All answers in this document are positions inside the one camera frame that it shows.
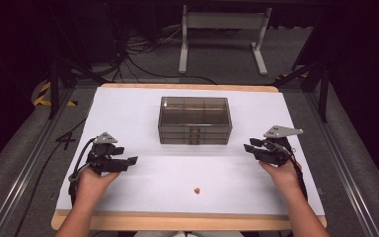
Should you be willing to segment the aluminium rail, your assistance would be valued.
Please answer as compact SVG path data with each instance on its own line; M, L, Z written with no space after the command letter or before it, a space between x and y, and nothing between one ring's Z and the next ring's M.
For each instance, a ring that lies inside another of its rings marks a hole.
M305 93L305 99L312 110L315 121L317 122L320 131L323 133L329 149L331 151L331 159L340 176L342 186L346 192L349 202L358 218L358 221L363 229L365 237L379 237L379 230L375 221L365 203L362 193L358 188L351 172L349 171L340 148L338 147L335 138L326 122L320 116L318 102L312 93Z
M61 109L50 118L50 107L38 107L26 119L0 153L0 236L23 196L44 146L74 93L63 89L59 96Z

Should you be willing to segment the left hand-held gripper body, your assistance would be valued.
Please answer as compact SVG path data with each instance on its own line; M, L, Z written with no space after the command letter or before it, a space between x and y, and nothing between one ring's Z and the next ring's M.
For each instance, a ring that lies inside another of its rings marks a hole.
M103 172L118 173L111 171L112 160L114 160L112 152L116 148L116 143L117 140L107 132L103 132L93 140L87 162L96 174L102 175Z

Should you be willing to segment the yellow black hazard tape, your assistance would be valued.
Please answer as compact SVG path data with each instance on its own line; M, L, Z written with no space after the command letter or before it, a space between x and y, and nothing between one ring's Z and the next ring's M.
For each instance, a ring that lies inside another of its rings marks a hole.
M41 89L38 92L37 97L34 100L34 105L35 106L50 106L51 105L51 100L46 100L45 94L46 92L50 89L51 83L49 81L45 82Z

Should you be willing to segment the person's grey clothing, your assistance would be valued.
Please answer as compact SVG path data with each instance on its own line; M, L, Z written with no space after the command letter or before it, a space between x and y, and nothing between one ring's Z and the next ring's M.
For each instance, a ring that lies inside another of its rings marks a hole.
M244 237L239 231L138 231L133 237Z

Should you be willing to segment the grey metal table frame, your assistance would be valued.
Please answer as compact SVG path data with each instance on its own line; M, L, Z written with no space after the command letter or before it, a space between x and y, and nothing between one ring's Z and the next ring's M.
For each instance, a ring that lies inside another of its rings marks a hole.
M260 74L266 76L267 69L261 48L271 12L271 8L266 8L260 13L194 12L190 11L188 5L184 5L182 14L182 47L178 71L181 74L187 72L189 55L188 29L258 30L258 39L251 43L251 50Z

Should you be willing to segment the black tape floor mark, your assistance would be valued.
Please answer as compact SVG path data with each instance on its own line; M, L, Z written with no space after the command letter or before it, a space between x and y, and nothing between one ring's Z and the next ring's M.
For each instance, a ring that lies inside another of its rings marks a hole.
M68 131L56 139L56 142L63 145L64 150L67 150L69 148L69 144L74 141L75 139L73 138L72 131Z

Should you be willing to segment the white table sheet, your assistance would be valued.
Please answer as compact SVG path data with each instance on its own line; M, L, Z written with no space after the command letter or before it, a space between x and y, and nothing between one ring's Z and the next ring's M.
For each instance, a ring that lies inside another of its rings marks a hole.
M228 144L161 144L163 97L227 98L233 125ZM124 147L125 157L138 157L109 186L99 211L283 215L280 192L244 149L274 125L293 125L280 93L100 87L73 160L84 162L87 141L103 132Z

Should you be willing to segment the person's left hand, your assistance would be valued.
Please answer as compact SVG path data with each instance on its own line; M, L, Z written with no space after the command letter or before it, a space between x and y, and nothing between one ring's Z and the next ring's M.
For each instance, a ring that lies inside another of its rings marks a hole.
M100 176L89 167L82 169L79 173L77 198L100 199L109 185L118 177L119 173Z

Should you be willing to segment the black metal stand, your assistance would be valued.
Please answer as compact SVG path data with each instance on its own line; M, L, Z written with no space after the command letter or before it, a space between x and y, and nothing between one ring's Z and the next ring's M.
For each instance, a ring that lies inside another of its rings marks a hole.
M306 74L304 81L301 84L303 92L311 93L317 85L320 85L318 114L323 122L327 121L327 100L329 91L329 72L325 62L314 62L309 65L302 66L294 70L288 75L279 75L278 78L271 83L271 86L279 88L280 86Z
M49 119L55 118L61 106L61 99L59 98L59 83L62 83L67 89L73 89L76 85L76 76L72 70L80 72L100 85L108 83L108 80L67 58L60 57L53 60L50 64L49 77L51 102Z

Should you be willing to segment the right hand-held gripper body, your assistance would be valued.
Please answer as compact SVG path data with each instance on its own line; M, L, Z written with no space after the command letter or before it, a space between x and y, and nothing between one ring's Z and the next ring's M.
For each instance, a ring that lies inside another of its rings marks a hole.
M302 133L302 129L274 125L264 134L265 150L258 151L258 159L276 166L285 164L293 155L293 149L287 137Z

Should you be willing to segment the person's right hand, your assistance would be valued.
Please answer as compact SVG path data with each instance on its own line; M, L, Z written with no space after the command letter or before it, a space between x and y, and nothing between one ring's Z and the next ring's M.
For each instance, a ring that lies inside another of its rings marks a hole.
M302 194L297 173L292 163L287 162L280 167L274 167L263 161L260 161L259 164L268 172L272 181L284 196Z

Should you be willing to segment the smoky clear plastic drawer box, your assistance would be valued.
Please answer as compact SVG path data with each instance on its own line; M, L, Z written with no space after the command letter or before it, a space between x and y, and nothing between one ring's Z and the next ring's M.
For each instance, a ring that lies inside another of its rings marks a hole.
M227 145L233 125L227 98L163 97L161 144Z

